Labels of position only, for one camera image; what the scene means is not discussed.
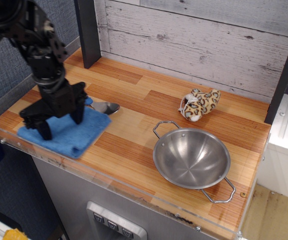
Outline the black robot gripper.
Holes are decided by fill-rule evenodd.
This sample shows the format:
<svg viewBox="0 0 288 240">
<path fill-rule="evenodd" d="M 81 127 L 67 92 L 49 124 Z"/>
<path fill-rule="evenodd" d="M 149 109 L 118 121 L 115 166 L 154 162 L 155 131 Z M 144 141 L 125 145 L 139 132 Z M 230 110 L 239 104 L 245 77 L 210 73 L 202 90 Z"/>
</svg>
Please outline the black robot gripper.
<svg viewBox="0 0 288 240">
<path fill-rule="evenodd" d="M 63 85 L 53 93 L 40 89 L 41 99 L 19 113 L 24 125 L 28 129 L 37 129 L 41 137 L 48 141 L 52 140 L 52 134 L 47 119 L 61 118 L 69 114 L 76 124 L 80 124 L 83 121 L 86 100 L 84 88 L 84 82 L 71 85 L 65 80 Z"/>
</svg>

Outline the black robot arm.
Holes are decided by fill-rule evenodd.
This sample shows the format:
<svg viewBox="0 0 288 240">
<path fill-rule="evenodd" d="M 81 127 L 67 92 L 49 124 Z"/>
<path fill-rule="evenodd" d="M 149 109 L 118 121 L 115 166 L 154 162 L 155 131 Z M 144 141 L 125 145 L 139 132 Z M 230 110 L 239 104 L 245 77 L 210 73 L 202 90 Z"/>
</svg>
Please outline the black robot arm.
<svg viewBox="0 0 288 240">
<path fill-rule="evenodd" d="M 65 78 L 67 54 L 46 13 L 32 0 L 0 0 L 0 41 L 9 39 L 30 66 L 41 99 L 19 115 L 27 129 L 51 140 L 47 123 L 51 117 L 70 115 L 76 124 L 83 120 L 85 83 L 71 85 Z"/>
</svg>

